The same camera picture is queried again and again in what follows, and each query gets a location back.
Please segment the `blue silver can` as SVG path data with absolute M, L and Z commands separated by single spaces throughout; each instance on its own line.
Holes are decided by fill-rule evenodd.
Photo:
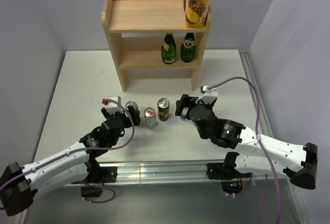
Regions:
M 144 118 L 148 129 L 154 129 L 156 127 L 155 110 L 152 107 L 147 107 L 144 110 Z
M 184 107 L 182 109 L 182 112 L 181 112 L 181 115 L 180 115 L 181 120 L 183 120 L 183 121 L 187 121 L 188 120 L 188 117 L 187 117 L 188 110 L 189 110 L 188 107 Z

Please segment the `black yellow can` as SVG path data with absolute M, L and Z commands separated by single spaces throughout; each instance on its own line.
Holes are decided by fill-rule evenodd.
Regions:
M 158 117 L 160 121 L 167 121 L 170 115 L 170 101 L 167 98 L 161 98 L 157 102 Z
M 138 104 L 135 101 L 128 101 L 125 105 L 125 108 L 127 110 L 137 111 L 138 110 Z

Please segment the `green yellow-label glass bottle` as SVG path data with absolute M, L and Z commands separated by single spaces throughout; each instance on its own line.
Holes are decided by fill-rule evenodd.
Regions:
M 161 58 L 165 64 L 172 64 L 176 58 L 176 44 L 172 33 L 166 33 L 161 47 Z

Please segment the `green Perrier glass bottle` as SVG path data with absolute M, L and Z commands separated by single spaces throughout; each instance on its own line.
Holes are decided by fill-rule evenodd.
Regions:
M 180 47 L 180 58 L 185 63 L 190 63 L 195 57 L 196 44 L 194 33 L 187 33 Z

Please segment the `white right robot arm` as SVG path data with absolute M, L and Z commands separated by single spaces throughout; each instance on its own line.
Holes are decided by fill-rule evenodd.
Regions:
M 176 101 L 175 115 L 187 112 L 201 139 L 228 149 L 216 179 L 231 180 L 242 174 L 285 175 L 290 182 L 303 189 L 315 189 L 318 147 L 313 143 L 295 145 L 257 134 L 242 123 L 216 117 L 215 101 L 205 103 L 197 97 L 183 94 Z

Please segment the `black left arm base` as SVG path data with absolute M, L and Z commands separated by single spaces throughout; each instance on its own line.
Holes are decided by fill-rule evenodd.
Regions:
M 84 180 L 84 183 L 101 184 L 102 186 L 104 186 L 105 183 L 114 183 L 117 178 L 117 170 L 118 168 L 116 166 L 101 167 L 98 172 L 93 172 L 91 176 L 88 176 L 87 179 Z M 103 190 L 83 185 L 80 188 L 80 193 L 84 198 L 98 198 L 103 193 Z

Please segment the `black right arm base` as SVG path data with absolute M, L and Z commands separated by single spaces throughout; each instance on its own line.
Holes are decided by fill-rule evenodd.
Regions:
M 240 173 L 234 168 L 226 168 L 223 163 L 208 163 L 206 177 L 210 180 L 234 180 L 250 178 L 252 173 Z

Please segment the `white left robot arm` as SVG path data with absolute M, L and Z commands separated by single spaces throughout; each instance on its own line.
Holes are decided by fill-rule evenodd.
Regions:
M 102 108 L 105 121 L 69 148 L 46 159 L 20 166 L 14 162 L 1 175 L 1 210 L 14 216 L 29 208 L 34 198 L 67 184 L 95 182 L 100 178 L 96 158 L 117 150 L 125 129 L 140 125 L 140 111 L 134 107 Z

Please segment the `wooden shelf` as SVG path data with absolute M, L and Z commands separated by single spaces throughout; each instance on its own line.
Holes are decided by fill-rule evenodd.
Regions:
M 208 10 L 203 28 L 187 28 L 183 0 L 104 0 L 102 25 L 122 91 L 127 89 L 128 71 L 142 68 L 187 68 L 191 89 L 198 89 L 211 22 Z M 167 31 L 195 33 L 197 52 L 193 62 L 162 62 L 160 48 Z

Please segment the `aluminium front rail frame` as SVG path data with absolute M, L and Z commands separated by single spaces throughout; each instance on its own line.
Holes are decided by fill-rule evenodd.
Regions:
M 24 165 L 22 172 L 30 183 L 30 188 L 34 190 L 84 183 L 93 172 L 98 172 L 101 167 L 110 166 L 118 168 L 114 182 L 118 184 L 202 182 L 208 179 L 207 164 L 207 162 L 100 164 L 96 160 L 89 159 L 89 155 L 82 152 L 53 156 L 27 164 Z

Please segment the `aluminium side rail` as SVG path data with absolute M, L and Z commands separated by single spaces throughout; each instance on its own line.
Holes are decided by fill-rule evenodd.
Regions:
M 248 125 L 248 127 L 250 127 L 254 134 L 256 134 L 256 126 L 258 126 L 257 131 L 259 135 L 270 136 L 271 138 L 273 138 L 273 131 L 271 129 L 271 125 L 266 114 L 266 109 L 256 83 L 256 78 L 254 76 L 252 66 L 249 60 L 248 51 L 239 50 L 239 56 L 244 70 L 244 79 L 242 79 L 242 81 L 245 82 L 249 88 L 256 113 L 253 124 Z

